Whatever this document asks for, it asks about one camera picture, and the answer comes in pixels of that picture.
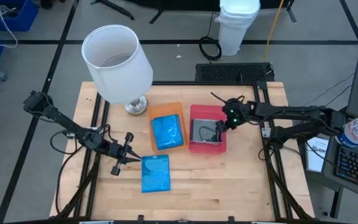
white lampshade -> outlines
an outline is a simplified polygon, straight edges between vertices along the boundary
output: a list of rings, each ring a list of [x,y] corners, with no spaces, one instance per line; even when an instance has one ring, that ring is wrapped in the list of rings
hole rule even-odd
[[[81,51],[99,94],[110,103],[136,100],[153,82],[153,69],[128,27],[109,25],[94,30]]]

white bucket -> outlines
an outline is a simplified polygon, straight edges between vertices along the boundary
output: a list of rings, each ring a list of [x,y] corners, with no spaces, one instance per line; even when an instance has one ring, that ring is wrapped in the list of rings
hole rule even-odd
[[[221,1],[221,13],[216,21],[221,23],[219,44],[223,56],[233,56],[238,52],[247,29],[257,17],[259,10],[259,0]]]
[[[109,25],[94,30],[81,49],[99,94],[110,103],[125,103],[145,94],[153,70],[133,30]]]

black mat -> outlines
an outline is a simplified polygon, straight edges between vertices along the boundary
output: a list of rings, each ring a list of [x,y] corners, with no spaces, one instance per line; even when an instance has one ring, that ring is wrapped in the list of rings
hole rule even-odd
[[[270,63],[206,63],[196,65],[196,81],[274,82]]]

yellow cable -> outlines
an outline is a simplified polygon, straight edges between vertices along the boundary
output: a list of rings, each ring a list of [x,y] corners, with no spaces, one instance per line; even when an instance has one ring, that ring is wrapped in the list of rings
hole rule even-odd
[[[269,42],[270,42],[270,39],[272,38],[273,31],[274,31],[274,27],[276,26],[276,22],[277,22],[277,19],[278,19],[278,15],[280,14],[281,7],[283,6],[283,3],[284,3],[284,0],[281,0],[280,6],[278,7],[278,11],[277,11],[276,17],[274,18],[274,22],[273,22],[272,28],[271,28],[271,30],[270,30],[270,33],[268,34],[268,39],[267,39],[266,49],[265,49],[264,62],[266,61],[266,58],[267,58],[267,52],[269,51]]]

lamp base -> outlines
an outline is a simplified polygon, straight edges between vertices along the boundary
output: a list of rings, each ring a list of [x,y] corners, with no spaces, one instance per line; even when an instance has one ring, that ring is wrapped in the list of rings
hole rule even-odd
[[[146,112],[148,105],[146,97],[141,96],[132,102],[125,103],[125,109],[132,116],[140,116]]]

